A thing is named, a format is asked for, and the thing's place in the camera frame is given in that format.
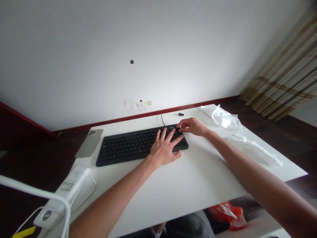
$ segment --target keyboard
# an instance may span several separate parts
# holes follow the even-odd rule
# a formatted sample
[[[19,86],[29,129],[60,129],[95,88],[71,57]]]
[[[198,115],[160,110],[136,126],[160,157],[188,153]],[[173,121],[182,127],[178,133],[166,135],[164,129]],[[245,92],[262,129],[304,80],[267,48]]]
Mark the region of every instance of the keyboard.
[[[178,132],[176,125],[167,127],[166,136],[176,129],[171,141],[178,138],[183,133]],[[147,130],[128,132],[103,138],[102,145],[97,158],[96,166],[102,167],[111,164],[122,163],[130,160],[142,159],[150,154],[151,147],[155,142],[158,130],[162,131],[165,127],[156,127]],[[173,151],[188,149],[185,137],[173,148]]]

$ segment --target striped curtain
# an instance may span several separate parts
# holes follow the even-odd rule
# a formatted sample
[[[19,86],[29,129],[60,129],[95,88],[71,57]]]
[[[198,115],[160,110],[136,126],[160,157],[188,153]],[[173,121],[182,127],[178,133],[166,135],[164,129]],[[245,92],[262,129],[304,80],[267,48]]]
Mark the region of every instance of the striped curtain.
[[[241,94],[245,105],[279,120],[317,95],[317,12]]]

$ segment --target keyboard cable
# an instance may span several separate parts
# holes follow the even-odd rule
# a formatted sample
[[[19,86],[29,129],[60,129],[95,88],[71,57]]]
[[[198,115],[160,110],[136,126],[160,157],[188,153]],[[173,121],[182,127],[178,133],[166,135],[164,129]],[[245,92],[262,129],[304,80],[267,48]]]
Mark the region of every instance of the keyboard cable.
[[[162,114],[161,114],[161,118],[162,118],[162,122],[163,122],[163,116],[162,116]],[[163,125],[165,126],[164,122],[163,122]]]

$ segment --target red wall trim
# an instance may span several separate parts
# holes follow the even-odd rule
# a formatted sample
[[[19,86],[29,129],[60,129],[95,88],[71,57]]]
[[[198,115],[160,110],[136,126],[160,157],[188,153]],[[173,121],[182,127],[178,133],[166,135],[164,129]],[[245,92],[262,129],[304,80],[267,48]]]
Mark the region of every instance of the red wall trim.
[[[115,122],[128,121],[128,120],[132,120],[132,119],[154,116],[154,115],[164,114],[164,113],[168,113],[168,112],[180,111],[180,110],[185,110],[185,109],[189,109],[189,108],[193,108],[193,107],[205,106],[205,105],[209,105],[209,104],[219,104],[219,103],[228,102],[228,101],[236,101],[236,100],[238,100],[239,96],[240,95],[231,96],[231,97],[227,97],[227,98],[220,98],[220,99],[215,99],[215,100],[210,100],[210,101],[205,101],[205,102],[198,102],[198,103],[188,104],[188,105],[184,105],[184,106],[172,107],[172,108],[168,108],[168,109],[147,112],[147,113],[137,114],[137,115],[128,116],[128,117],[121,117],[121,118],[117,118],[117,119],[113,119],[113,120],[109,120],[109,121],[96,122],[96,123],[92,123],[92,124],[88,124],[88,125],[77,126],[77,127],[59,130],[59,131],[54,131],[54,133],[59,134],[60,132],[62,132],[62,133],[78,132],[78,131],[82,131],[82,130],[88,130],[94,126],[101,126],[101,125],[111,124],[111,123],[115,123]]]
[[[13,113],[14,115],[22,118],[23,120],[27,121],[28,123],[38,127],[39,129],[43,130],[44,132],[46,132],[47,134],[53,136],[54,138],[60,139],[60,137],[58,137],[56,134],[54,134],[53,132],[49,131],[48,129],[42,127],[41,125],[37,124],[36,122],[32,121],[31,119],[27,118],[26,116],[22,115],[21,113],[15,111],[14,109],[12,109],[11,107],[9,107],[8,105],[4,104],[3,102],[0,102],[0,107],[6,109],[7,111]]]

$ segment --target white plastic bag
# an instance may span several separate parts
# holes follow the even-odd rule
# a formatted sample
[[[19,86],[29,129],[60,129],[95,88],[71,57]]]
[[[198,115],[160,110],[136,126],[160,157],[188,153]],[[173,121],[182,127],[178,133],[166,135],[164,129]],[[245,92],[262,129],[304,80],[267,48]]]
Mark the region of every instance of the white plastic bag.
[[[226,138],[226,140],[251,159],[274,166],[283,165],[283,161],[279,160],[275,154],[268,152],[254,141],[247,140],[245,136],[239,133]]]
[[[238,115],[232,115],[229,112],[223,110],[220,107],[220,104],[215,110],[206,106],[201,106],[200,109],[209,117],[211,117],[218,126],[232,130],[242,130],[243,128],[240,120],[238,119]]]

